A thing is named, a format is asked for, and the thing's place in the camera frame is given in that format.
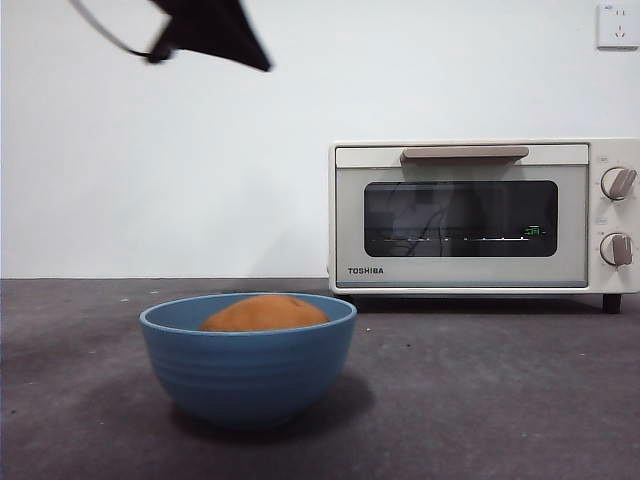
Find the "bowl rim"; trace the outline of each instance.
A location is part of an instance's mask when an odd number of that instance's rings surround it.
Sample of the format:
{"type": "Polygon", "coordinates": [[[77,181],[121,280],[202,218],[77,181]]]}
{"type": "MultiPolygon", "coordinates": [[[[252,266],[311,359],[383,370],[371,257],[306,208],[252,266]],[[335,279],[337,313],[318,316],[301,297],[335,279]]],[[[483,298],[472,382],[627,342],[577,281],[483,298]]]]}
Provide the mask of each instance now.
{"type": "Polygon", "coordinates": [[[169,333],[179,333],[182,335],[196,335],[196,336],[205,336],[205,337],[250,337],[256,335],[278,335],[281,333],[293,333],[293,332],[307,332],[310,330],[319,330],[322,328],[329,328],[330,326],[337,325],[340,323],[348,322],[353,319],[358,313],[355,305],[345,302],[344,300],[340,300],[339,298],[329,297],[327,295],[315,295],[311,293],[295,293],[295,292],[236,292],[236,293],[215,293],[211,295],[199,295],[196,297],[186,297],[179,298],[177,300],[171,300],[169,302],[159,303],[158,305],[154,305],[145,309],[140,313],[138,320],[139,322],[145,326],[152,328],[154,330],[161,330],[169,333]],[[250,330],[246,332],[216,332],[216,331],[201,331],[201,330],[185,330],[182,328],[174,328],[174,327],[165,327],[164,325],[158,325],[156,323],[150,322],[147,320],[147,315],[154,312],[155,310],[159,310],[161,308],[167,307],[169,305],[175,305],[178,303],[189,302],[192,300],[201,300],[204,298],[219,298],[219,297],[237,297],[237,296],[257,296],[257,295],[290,295],[294,297],[303,297],[303,298],[323,298],[328,299],[336,303],[341,303],[342,305],[349,308],[349,313],[342,318],[338,318],[336,320],[332,320],[325,323],[318,323],[316,325],[309,325],[306,327],[295,327],[295,328],[280,328],[277,330],[250,330]]]}

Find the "ceramic bowl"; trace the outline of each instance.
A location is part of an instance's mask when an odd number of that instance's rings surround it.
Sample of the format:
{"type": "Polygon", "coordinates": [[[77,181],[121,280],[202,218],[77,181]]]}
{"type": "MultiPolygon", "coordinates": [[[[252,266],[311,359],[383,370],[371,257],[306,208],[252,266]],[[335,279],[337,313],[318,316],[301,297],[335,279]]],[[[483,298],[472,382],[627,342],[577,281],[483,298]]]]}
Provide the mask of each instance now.
{"type": "Polygon", "coordinates": [[[341,372],[356,308],[332,297],[284,293],[315,305],[330,321],[255,332],[201,332],[223,308],[265,293],[186,298],[140,314],[151,365],[184,411],[226,428],[282,424],[320,399],[341,372]]]}

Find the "bread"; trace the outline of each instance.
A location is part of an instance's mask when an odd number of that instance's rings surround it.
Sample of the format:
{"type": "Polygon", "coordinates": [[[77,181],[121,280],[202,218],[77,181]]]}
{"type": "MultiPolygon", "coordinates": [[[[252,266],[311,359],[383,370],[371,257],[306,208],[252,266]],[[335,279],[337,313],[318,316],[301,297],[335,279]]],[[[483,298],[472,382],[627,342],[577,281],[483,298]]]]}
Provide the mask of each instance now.
{"type": "Polygon", "coordinates": [[[206,319],[200,330],[246,332],[306,327],[328,322],[318,307],[287,295],[256,295],[234,303],[206,319]]]}

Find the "power socket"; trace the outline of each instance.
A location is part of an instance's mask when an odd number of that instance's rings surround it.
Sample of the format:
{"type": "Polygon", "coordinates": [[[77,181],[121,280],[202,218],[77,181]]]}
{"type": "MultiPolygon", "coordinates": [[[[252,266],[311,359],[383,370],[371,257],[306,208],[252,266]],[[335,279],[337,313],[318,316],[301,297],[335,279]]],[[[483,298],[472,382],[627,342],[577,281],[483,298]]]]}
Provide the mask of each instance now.
{"type": "Polygon", "coordinates": [[[598,6],[598,48],[640,47],[640,3],[615,2],[598,6]]]}

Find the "black strap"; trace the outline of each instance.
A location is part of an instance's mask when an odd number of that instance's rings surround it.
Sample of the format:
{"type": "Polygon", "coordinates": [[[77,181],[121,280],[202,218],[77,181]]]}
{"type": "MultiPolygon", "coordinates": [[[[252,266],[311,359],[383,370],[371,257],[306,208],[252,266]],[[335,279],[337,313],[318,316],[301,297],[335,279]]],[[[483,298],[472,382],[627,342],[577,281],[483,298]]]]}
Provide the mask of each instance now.
{"type": "Polygon", "coordinates": [[[136,50],[132,50],[125,43],[120,41],[114,34],[112,34],[109,30],[104,28],[100,22],[93,16],[93,14],[85,7],[80,0],[69,0],[71,5],[78,11],[80,15],[84,17],[84,19],[95,28],[98,33],[100,33],[103,37],[113,43],[116,47],[124,50],[125,52],[131,53],[132,55],[138,55],[139,57],[148,57],[148,53],[138,52],[136,50]]]}

